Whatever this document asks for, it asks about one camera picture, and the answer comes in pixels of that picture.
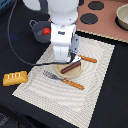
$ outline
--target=black tabletop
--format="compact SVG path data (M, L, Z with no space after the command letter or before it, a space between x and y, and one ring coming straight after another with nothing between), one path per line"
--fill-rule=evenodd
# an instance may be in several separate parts
M76 128L72 124L12 96L18 85L3 87L3 76L18 71L29 72L32 66L21 62L12 52L7 39L7 20L10 7L0 12L0 105L21 112L51 128ZM36 63L48 44L37 42L33 36L30 20L48 20L49 15L27 9L19 0L10 26L12 45L23 60ZM79 36L100 40L115 49L103 81L89 128L128 128L128 44L94 35L77 32Z

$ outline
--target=metal utensil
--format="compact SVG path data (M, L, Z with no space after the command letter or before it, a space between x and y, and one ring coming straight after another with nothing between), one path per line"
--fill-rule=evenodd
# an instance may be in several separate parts
M69 84L69 85L71 85L73 87L76 87L78 89L81 89L81 90L84 89L84 86L83 85L77 84L77 83L72 82L72 81L67 80L67 79L58 78L56 75L52 74L51 72L44 71L43 74L45 76L47 76L48 78L55 79L55 80L61 80L63 83Z

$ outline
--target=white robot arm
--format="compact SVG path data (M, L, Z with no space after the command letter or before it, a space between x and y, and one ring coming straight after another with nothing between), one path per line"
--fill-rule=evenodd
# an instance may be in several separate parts
M78 52L78 36L76 24L79 0L23 0L31 10L50 15L51 44L58 62L67 62L70 52Z

